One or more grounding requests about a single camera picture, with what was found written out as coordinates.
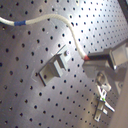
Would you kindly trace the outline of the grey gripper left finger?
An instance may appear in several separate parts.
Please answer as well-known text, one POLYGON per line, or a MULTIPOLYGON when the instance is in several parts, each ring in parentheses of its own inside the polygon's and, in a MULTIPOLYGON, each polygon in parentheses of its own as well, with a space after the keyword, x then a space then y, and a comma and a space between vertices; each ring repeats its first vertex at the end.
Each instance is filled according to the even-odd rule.
POLYGON ((108 60, 85 61, 82 67, 88 78, 94 78, 96 74, 100 71, 114 71, 116 69, 116 67, 113 64, 111 64, 108 60))

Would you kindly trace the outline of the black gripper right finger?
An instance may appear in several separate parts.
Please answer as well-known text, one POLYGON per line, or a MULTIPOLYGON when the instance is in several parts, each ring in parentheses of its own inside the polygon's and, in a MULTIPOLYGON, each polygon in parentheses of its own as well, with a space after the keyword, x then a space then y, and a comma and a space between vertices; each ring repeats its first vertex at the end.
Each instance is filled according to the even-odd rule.
POLYGON ((108 61, 112 60, 110 50, 104 50, 102 52, 89 53, 88 58, 90 60, 108 60, 108 61))

